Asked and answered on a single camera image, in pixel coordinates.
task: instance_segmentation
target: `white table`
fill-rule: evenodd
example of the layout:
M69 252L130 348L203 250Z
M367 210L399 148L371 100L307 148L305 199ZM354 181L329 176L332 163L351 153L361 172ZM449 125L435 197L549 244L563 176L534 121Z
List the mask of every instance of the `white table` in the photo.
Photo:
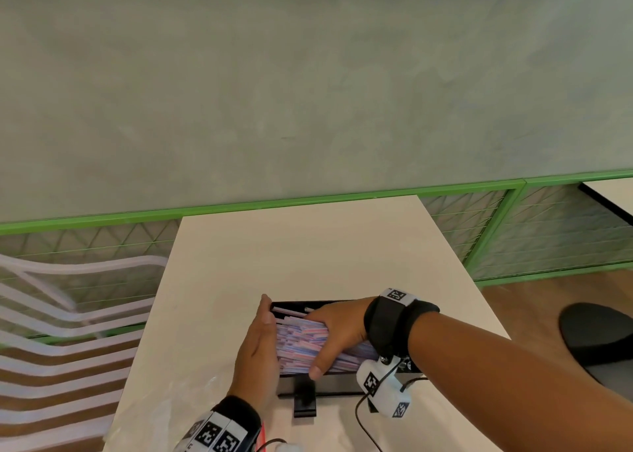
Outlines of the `white table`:
M633 178L583 182L580 189L633 225Z
M507 337L415 196L185 217L115 425L143 433L147 423L125 415L132 404L165 390L177 374L232 363L262 292L274 301L353 299L387 287ZM402 420L361 407L363 423L385 451L498 450L433 385L416 384L411 392L414 403ZM276 400L265 417L266 437L300 442L306 452L372 450L354 419L357 400L317 400L310 424L293 424L292 401ZM197 412L208 408L200 403ZM184 418L179 434L194 415Z

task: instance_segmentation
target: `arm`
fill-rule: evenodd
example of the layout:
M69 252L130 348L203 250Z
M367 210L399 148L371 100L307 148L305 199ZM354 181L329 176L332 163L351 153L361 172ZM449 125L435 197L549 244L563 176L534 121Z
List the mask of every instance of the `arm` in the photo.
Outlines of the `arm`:
M310 375L365 340L372 297L325 306L308 317L330 330ZM505 451L628 451L633 404L504 337L430 312L416 320L409 353L472 424Z

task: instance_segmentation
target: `black cable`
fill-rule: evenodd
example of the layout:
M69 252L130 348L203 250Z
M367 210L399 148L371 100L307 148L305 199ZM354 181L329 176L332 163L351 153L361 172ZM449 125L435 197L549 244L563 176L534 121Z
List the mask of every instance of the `black cable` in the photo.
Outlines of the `black cable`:
M409 387L409 385L413 384L414 382L418 382L419 380L428 380L429 377L416 377L416 378L412 378L411 380L406 381L402 387L400 387L400 392L404 392L407 390L407 388Z
M392 372L398 368L398 365L400 365L400 362L398 362L394 368L392 368L391 370L389 370L389 372L387 372L387 375L385 375L384 377L382 377L379 381L378 381L378 385L376 385L376 388L374 390L378 390L378 388L380 387L380 384L382 384L385 380L387 380L387 377L390 376L392 374ZM360 404L363 403L363 400L367 399L369 397L370 393L367 392L359 401L358 404L356 404L356 408L354 409L354 415L356 416L356 421L358 422L358 424L360 425L360 428L363 429L363 432L365 432L367 434L367 437L369 437L371 439L371 441L374 443L374 445L376 446L376 448L378 449L378 452L382 452L382 449L380 448L380 446L378 445L378 442L376 442L374 440L374 438L372 437L372 435L368 432L368 430L365 428L365 426L360 422L360 419L358 417L358 408L360 407Z
M281 442L282 444L287 444L288 442L286 442L283 439L271 439L268 442L264 442L261 447L259 447L259 449L257 449L255 452L261 452L263 451L267 446L274 444L275 442Z

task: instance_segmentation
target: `concrete wall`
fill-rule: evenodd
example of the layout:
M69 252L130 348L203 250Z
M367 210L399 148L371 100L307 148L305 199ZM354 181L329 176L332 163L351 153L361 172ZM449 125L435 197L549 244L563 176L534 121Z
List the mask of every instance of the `concrete wall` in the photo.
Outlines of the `concrete wall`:
M0 221L633 167L633 0L0 0Z

